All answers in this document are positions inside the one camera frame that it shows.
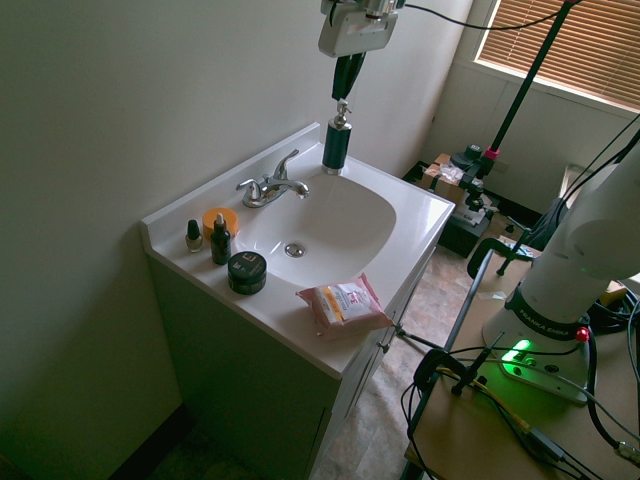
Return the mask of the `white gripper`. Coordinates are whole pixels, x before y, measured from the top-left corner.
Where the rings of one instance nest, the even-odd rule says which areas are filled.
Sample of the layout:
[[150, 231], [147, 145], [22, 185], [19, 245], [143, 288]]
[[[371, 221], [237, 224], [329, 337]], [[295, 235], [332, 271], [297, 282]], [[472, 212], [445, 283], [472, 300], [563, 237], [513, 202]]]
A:
[[332, 98], [345, 99], [351, 92], [366, 53], [383, 49], [398, 19], [398, 3], [322, 3], [325, 16], [319, 50], [336, 61]]

